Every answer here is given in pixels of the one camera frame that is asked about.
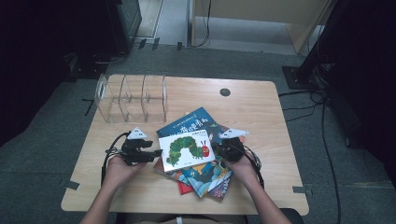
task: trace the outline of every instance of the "wooden table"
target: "wooden table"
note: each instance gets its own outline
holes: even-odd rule
[[[92,126],[76,164],[71,180],[80,184],[77,190],[67,189],[62,201],[65,211],[87,211],[100,188],[101,167],[108,149],[121,133],[139,127],[159,148],[156,130],[203,106],[220,124],[250,132],[245,145],[262,161],[265,190],[278,207],[308,213],[301,187],[297,163],[283,117],[276,86],[269,81],[247,81],[212,78],[167,77],[168,110],[165,123],[105,123],[96,111]],[[227,88],[231,95],[219,91]],[[120,148],[121,139],[116,147]],[[154,173],[149,163],[116,194],[110,211],[168,214],[233,214],[257,215],[248,192],[235,178],[222,202],[210,197],[199,199],[194,193],[180,195],[177,183]]]

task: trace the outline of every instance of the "human arm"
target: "human arm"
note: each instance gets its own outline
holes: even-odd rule
[[[265,189],[260,185],[248,158],[242,157],[237,162],[225,161],[225,163],[233,170],[236,178],[247,188],[262,223],[290,223],[274,201],[269,197]]]
[[[117,190],[145,165],[145,163],[138,163],[128,166],[120,156],[111,158],[108,161],[103,185],[80,223],[106,223],[108,210]]]

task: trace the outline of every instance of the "blue book cover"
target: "blue book cover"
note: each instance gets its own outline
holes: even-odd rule
[[[203,107],[199,107],[182,118],[161,128],[157,131],[157,134],[159,137],[166,137],[180,133],[194,132],[197,130],[206,130],[211,143],[216,142],[221,144],[220,136],[227,131],[228,128],[217,124]],[[197,192],[199,197],[208,193],[216,198],[223,199],[233,172],[226,167],[224,163],[220,163],[219,160],[216,160],[215,163],[219,164],[216,169],[213,162],[203,164],[206,168],[204,169],[205,173],[201,178],[196,179],[191,177],[191,174],[195,174],[195,172],[187,172],[184,169],[179,170],[183,174],[179,176],[182,176],[183,182],[187,180],[190,185],[195,187],[194,190]],[[211,175],[213,177],[213,180],[210,178],[210,184],[204,179],[204,175]]]
[[[189,187],[191,187],[191,184],[189,182],[189,180],[187,179],[186,176],[184,176],[182,170],[175,170],[175,171],[170,171],[170,172],[165,172],[163,169],[163,160],[162,158],[159,158],[157,160],[157,162],[154,164],[153,167],[154,171],[162,174],[162,175],[166,175],[167,177],[176,180],[179,183],[183,183]],[[216,187],[214,187],[213,189],[211,189],[207,194],[210,196],[213,196],[215,198],[218,198],[220,200],[222,200],[225,196],[225,193],[227,192],[228,189],[228,185],[230,182],[230,177],[224,179],[223,182],[221,182],[220,184],[218,184]]]
[[[212,196],[222,199],[227,191],[230,177],[233,174],[233,171],[225,166],[221,160],[194,165],[181,169],[181,171],[200,198],[209,193]],[[221,187],[222,183],[227,183],[227,186]]]
[[[217,124],[203,107],[199,107],[190,112],[190,114],[161,128],[157,131],[157,134],[159,137],[166,137],[198,130],[206,130],[210,142],[221,144],[219,136],[227,131],[228,128]]]

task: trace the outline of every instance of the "picture book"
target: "picture book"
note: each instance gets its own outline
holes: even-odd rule
[[[207,195],[211,195],[218,199],[224,199],[225,193],[227,192],[228,185],[230,183],[230,177],[224,179],[219,185],[215,186],[212,190],[210,190]]]
[[[171,179],[174,179],[178,182],[182,182],[186,185],[189,185],[190,182],[187,180],[187,178],[184,177],[183,173],[180,170],[174,170],[174,171],[169,171],[165,172],[163,169],[163,159],[162,157],[158,158],[158,160],[155,162],[154,171],[158,174],[165,175],[166,177],[169,177]]]
[[[165,172],[213,161],[216,157],[206,130],[159,139]]]
[[[194,165],[192,167],[181,169],[181,171],[200,198],[211,190],[214,190],[225,180],[227,180],[227,182],[224,184],[228,186],[229,179],[233,174],[233,171],[225,166],[222,160]],[[217,191],[219,190],[223,191],[220,195],[223,197],[227,188],[219,187]]]
[[[180,191],[180,194],[186,194],[186,193],[194,191],[192,186],[186,185],[183,182],[177,181],[177,185],[178,185],[178,191]]]
[[[210,142],[221,144],[220,136],[227,131],[228,128],[217,124],[203,107],[199,107],[182,118],[161,128],[157,131],[157,134],[159,137],[166,137],[197,130],[206,130]]]
[[[169,177],[170,179],[175,180],[178,184],[178,189],[180,191],[180,194],[185,194],[185,193],[194,191],[194,189],[190,185],[190,182],[183,175],[183,172],[181,172],[181,170],[175,170],[175,171],[169,171],[169,172],[165,172],[163,170],[163,159],[162,158],[159,158],[155,162],[153,169],[156,173],[164,175],[166,177]],[[211,195],[213,197],[216,197],[218,199],[223,199],[225,193],[227,192],[229,182],[230,182],[230,177],[225,179],[222,183],[217,185],[212,190],[210,190],[207,194]]]

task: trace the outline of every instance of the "human hand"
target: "human hand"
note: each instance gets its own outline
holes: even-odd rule
[[[247,155],[254,160],[253,155],[250,152],[247,152]],[[243,156],[239,161],[226,161],[225,164],[233,170],[234,175],[244,184],[252,183],[252,181],[256,181],[259,183],[257,179],[257,174],[250,163],[250,160]]]
[[[145,165],[145,162],[139,162],[135,165],[129,166],[125,163],[121,156],[114,156],[108,160],[106,176],[102,188],[120,188]]]

